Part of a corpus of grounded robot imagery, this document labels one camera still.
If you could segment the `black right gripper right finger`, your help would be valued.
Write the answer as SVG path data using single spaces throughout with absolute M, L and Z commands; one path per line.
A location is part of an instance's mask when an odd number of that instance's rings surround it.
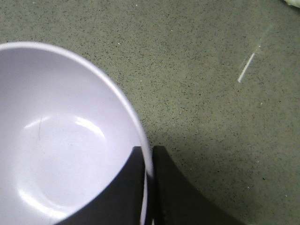
M 204 197 L 175 165 L 166 147 L 154 146 L 156 225 L 242 225 Z

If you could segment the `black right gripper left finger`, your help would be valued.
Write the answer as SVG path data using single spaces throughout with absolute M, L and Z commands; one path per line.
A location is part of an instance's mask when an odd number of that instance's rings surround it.
M 142 225 L 144 186 L 143 152 L 136 146 L 112 182 L 90 203 L 58 224 Z

